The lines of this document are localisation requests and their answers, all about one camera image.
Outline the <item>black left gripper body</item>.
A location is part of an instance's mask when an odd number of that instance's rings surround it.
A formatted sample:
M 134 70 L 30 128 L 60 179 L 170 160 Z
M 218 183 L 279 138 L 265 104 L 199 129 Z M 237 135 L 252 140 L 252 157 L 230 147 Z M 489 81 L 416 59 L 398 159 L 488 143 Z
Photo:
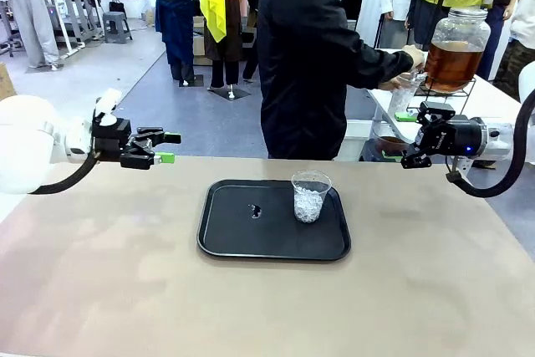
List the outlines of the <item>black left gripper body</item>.
M 94 154 L 97 161 L 119 161 L 131 135 L 130 120 L 118 118 L 108 126 L 93 123 Z

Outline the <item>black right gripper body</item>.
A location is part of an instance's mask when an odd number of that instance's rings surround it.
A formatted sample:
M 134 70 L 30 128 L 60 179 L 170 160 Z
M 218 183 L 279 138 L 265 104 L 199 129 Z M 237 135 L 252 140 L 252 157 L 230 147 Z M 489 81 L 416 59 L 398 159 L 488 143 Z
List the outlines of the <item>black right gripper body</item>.
M 422 125 L 417 149 L 425 155 L 476 156 L 483 142 L 482 124 L 466 117 L 438 119 Z

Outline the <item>person's right hand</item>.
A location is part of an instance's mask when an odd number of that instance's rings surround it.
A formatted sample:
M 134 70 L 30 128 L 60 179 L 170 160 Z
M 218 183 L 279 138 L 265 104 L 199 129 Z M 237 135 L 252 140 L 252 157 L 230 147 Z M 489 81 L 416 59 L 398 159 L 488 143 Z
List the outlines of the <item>person's right hand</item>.
M 405 45 L 402 49 L 412 59 L 412 69 L 421 69 L 425 64 L 426 53 L 417 48 L 414 44 Z

